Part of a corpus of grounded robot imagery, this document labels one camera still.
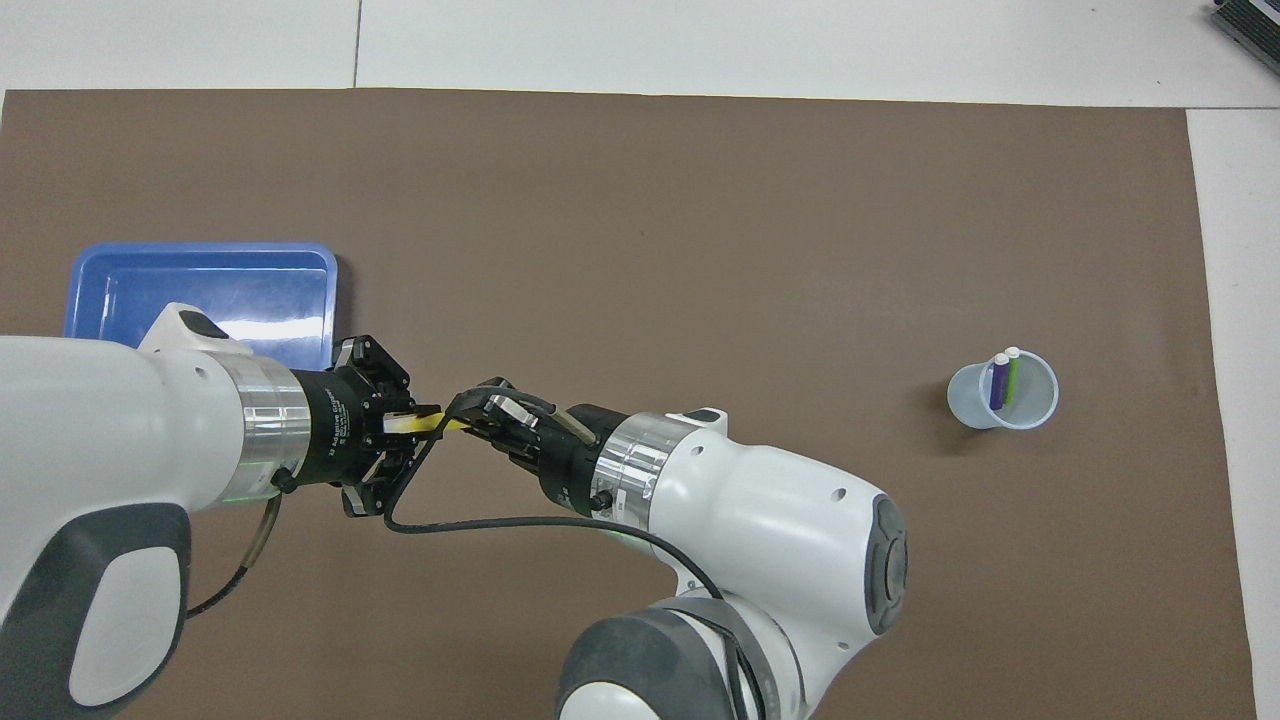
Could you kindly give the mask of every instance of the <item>silver metal ring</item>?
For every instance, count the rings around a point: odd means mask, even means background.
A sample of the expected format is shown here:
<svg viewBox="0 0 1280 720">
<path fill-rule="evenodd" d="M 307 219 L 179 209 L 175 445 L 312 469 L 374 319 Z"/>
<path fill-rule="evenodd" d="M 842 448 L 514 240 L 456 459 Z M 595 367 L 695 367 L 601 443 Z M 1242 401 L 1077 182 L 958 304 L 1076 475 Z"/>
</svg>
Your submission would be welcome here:
<svg viewBox="0 0 1280 720">
<path fill-rule="evenodd" d="M 640 413 L 623 420 L 604 442 L 591 475 L 591 496 L 608 491 L 613 496 L 613 506 L 593 515 L 648 530 L 649 505 L 658 475 L 680 441 L 696 429 L 689 423 L 653 413 Z"/>
<path fill-rule="evenodd" d="M 236 383 L 244 411 L 239 464 L 219 501 L 275 495 L 271 477 L 280 468 L 294 475 L 311 443 L 311 409 L 288 368 L 261 355 L 210 352 Z"/>
</svg>

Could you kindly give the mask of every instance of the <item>black cable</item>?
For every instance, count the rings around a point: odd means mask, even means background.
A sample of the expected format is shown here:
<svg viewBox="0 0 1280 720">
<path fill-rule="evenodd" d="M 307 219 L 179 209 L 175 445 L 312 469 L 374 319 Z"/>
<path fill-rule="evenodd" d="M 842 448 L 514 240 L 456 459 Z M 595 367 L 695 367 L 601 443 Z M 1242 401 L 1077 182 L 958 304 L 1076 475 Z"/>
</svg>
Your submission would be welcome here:
<svg viewBox="0 0 1280 720">
<path fill-rule="evenodd" d="M 232 579 L 227 580 L 227 584 L 221 587 L 218 592 L 212 594 L 205 602 L 187 610 L 187 620 L 191 620 L 196 615 L 209 610 L 210 607 L 218 605 L 227 596 L 236 589 L 236 585 L 244 579 L 244 573 L 257 562 L 257 556 L 262 553 L 262 548 L 266 547 L 266 539 L 271 537 L 271 528 L 275 527 L 275 519 L 280 515 L 280 497 L 276 495 L 271 500 L 266 501 L 266 507 L 262 510 L 262 519 L 257 523 L 257 530 L 253 533 L 253 541 L 250 542 L 248 550 L 244 551 L 244 557 L 241 559 L 239 568 L 232 575 Z"/>
<path fill-rule="evenodd" d="M 404 495 L 404 489 L 408 488 L 410 482 L 413 475 L 422 466 L 426 460 L 428 454 L 435 447 L 435 443 L 444 437 L 444 430 L 448 428 L 449 421 L 457 418 L 462 406 L 467 402 L 472 402 L 480 397 L 490 397 L 499 395 L 503 397 L 511 397 L 517 401 L 527 402 L 532 406 L 535 414 L 541 418 L 549 418 L 552 413 L 556 411 L 556 406 L 545 400 L 529 395 L 526 392 L 520 392 L 515 388 L 497 387 L 497 386 L 480 386 L 470 389 L 465 389 L 454 396 L 453 401 L 444 410 L 439 424 L 431 430 L 431 434 L 426 437 L 422 442 L 421 450 L 413 460 L 410 461 L 408 471 L 396 483 L 392 489 L 392 495 L 387 501 L 387 507 L 383 511 L 383 524 L 396 533 L 402 534 L 429 534 L 429 533 L 448 533 L 454 530 L 481 530 L 489 528 L 527 528 L 527 527 L 561 527 L 561 528 L 591 528 L 596 530 L 609 530 L 613 533 L 634 537 L 653 544 L 654 547 L 662 550 L 667 555 L 676 559 L 698 579 L 699 583 L 707 588 L 707 593 L 717 600 L 724 600 L 724 594 L 721 592 L 719 587 L 712 582 L 710 577 L 698 566 L 684 551 L 681 551 L 675 544 L 662 539 L 660 537 L 641 530 L 639 528 L 632 528 L 631 525 L 623 525 L 621 523 L 611 523 L 607 520 L 596 520 L 594 518 L 557 518 L 557 516 L 531 516 L 531 518 L 486 518 L 480 520 L 461 520 L 454 523 L 428 523 L 422 525 L 406 525 L 397 523 L 394 519 L 396 506 L 399 503 L 399 498 Z"/>
<path fill-rule="evenodd" d="M 248 573 L 248 568 L 243 565 L 237 568 L 236 574 L 232 575 L 232 579 L 227 580 L 227 584 L 223 585 L 223 589 L 215 592 L 212 597 L 187 611 L 187 620 L 191 620 L 196 615 L 200 615 L 201 612 L 221 602 L 223 598 L 229 596 L 232 591 L 236 589 L 236 585 L 238 585 L 239 582 L 244 579 L 244 573 Z"/>
<path fill-rule="evenodd" d="M 742 674 L 746 676 L 748 687 L 751 691 L 751 700 L 755 703 L 755 716 L 763 720 L 765 716 L 764 693 L 760 691 L 760 682 L 755 676 L 755 669 L 751 667 L 751 661 L 746 659 L 746 651 L 742 650 L 742 643 L 737 642 L 737 635 L 733 634 L 733 630 L 687 610 L 677 607 L 667 607 L 666 610 L 705 625 L 721 637 L 724 642 L 724 675 L 728 679 L 730 696 L 733 700 L 733 716 L 748 717 L 746 707 L 742 705 L 742 682 L 737 676 L 739 667 L 741 667 Z"/>
</svg>

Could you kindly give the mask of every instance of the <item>marker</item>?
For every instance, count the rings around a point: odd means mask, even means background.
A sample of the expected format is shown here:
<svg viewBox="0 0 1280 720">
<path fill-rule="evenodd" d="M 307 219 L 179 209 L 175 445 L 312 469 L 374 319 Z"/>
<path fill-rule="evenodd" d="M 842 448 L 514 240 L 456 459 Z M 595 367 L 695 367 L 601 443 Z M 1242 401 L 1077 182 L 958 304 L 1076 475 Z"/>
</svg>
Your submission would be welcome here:
<svg viewBox="0 0 1280 720">
<path fill-rule="evenodd" d="M 991 359 L 991 404 L 995 413 L 1005 406 L 1005 391 L 1009 389 L 1009 356 L 997 352 Z"/>
<path fill-rule="evenodd" d="M 1018 365 L 1021 364 L 1019 357 L 1023 351 L 1018 347 L 1006 347 L 1005 355 L 1009 356 L 1009 387 L 1005 389 L 1005 405 L 1014 401 L 1014 388 L 1018 387 Z"/>
</svg>

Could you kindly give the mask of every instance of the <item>yellow object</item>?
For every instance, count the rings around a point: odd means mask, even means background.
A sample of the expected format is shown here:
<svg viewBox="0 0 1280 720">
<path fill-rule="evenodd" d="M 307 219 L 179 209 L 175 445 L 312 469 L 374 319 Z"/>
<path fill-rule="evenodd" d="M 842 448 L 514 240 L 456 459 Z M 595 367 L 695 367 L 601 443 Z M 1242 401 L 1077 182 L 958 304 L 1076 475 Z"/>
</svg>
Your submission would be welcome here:
<svg viewBox="0 0 1280 720">
<path fill-rule="evenodd" d="M 444 413 L 435 413 L 434 415 L 387 415 L 383 418 L 383 432 L 394 434 L 415 434 L 415 433 L 429 433 L 440 425 L 440 420 L 444 419 Z M 448 430 L 461 430 L 467 428 L 466 423 L 460 420 L 449 420 L 449 425 L 444 428 Z"/>
</svg>

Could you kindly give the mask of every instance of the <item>green marker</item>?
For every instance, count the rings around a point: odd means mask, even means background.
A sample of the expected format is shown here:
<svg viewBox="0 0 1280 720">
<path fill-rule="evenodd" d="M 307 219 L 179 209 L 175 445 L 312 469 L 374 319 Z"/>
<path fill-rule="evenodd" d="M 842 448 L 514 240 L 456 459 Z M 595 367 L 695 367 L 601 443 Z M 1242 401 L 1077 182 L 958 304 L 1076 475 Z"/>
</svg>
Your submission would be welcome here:
<svg viewBox="0 0 1280 720">
<path fill-rule="evenodd" d="M 1018 365 L 1021 361 L 1018 359 L 1021 356 L 1023 351 L 1016 347 L 1006 347 L 1005 355 L 1009 356 L 1009 387 L 1005 388 L 1005 405 L 1014 401 L 1014 388 L 1018 387 Z"/>
</svg>

